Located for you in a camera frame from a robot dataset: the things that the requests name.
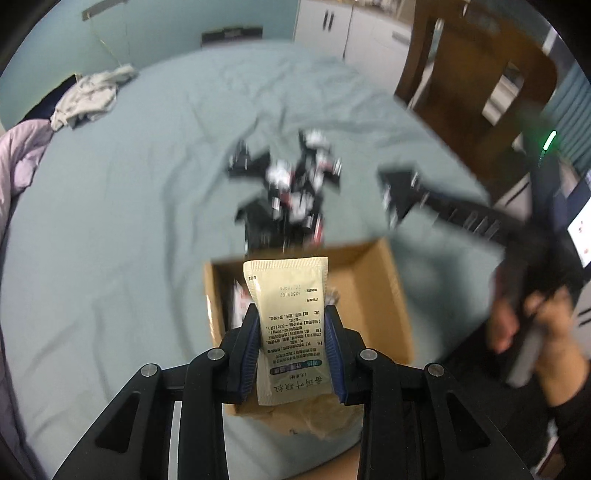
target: blue gripper pad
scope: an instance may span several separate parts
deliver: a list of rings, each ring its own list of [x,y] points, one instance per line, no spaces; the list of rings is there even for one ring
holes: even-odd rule
[[[335,327],[328,312],[324,314],[324,345],[326,347],[326,359],[329,362],[330,377],[332,379],[333,391],[344,403],[347,398],[345,388],[345,368],[343,358],[340,354],[339,344],[336,340]]]
[[[251,331],[248,334],[248,342],[242,357],[242,369],[240,375],[240,396],[242,401],[251,392],[252,384],[255,381],[256,362],[258,360],[258,351],[261,348],[261,321],[257,314],[252,322]]]

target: person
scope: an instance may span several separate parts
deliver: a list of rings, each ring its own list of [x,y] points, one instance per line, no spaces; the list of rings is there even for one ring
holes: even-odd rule
[[[500,275],[491,317],[486,325],[488,348],[505,352],[519,329],[519,321],[502,295]],[[537,381],[558,428],[558,442],[566,467],[558,480],[591,474],[591,376],[589,359],[573,335],[573,303],[562,287],[548,300],[535,292],[524,303],[524,313],[546,326],[547,336],[535,364]]]

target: brown wooden furniture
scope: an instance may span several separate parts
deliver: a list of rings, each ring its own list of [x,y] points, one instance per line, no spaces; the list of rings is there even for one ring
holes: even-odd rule
[[[435,24],[444,21],[433,72],[414,110],[481,179],[519,135],[519,106],[541,106],[556,87],[554,63],[507,20],[463,0],[417,0],[410,49],[396,95],[415,95],[431,48]],[[482,110],[505,69],[518,69],[520,92],[493,126]]]

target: light blue bed sheet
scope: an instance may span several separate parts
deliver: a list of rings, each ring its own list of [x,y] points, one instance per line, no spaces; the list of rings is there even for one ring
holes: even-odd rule
[[[26,441],[46,475],[142,365],[184,364],[211,346],[203,264],[242,255],[236,208],[261,190],[226,178],[229,154],[246,138],[252,151],[269,145],[295,161],[297,131],[310,127],[343,162],[340,193],[325,187],[326,242],[391,238],[415,365],[484,318],[499,251],[434,226],[426,212],[387,230],[378,166],[417,166],[435,186],[486,198],[401,105],[341,61],[290,43],[165,61],[125,86],[107,116],[55,135],[8,229],[0,325]],[[226,416],[230,477],[294,475],[359,431],[321,441]]]

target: metal screw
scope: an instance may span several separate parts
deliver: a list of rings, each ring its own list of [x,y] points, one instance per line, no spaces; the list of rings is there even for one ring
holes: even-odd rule
[[[145,377],[151,377],[158,371],[158,366],[154,364],[147,364],[142,367],[142,375]]]
[[[223,356],[226,355],[221,348],[212,348],[209,352],[207,352],[207,358],[210,360],[220,360]]]
[[[445,373],[445,369],[439,364],[431,364],[427,371],[434,377],[440,377]]]
[[[378,353],[371,348],[366,348],[365,350],[361,350],[360,356],[363,360],[375,360],[378,357]]]

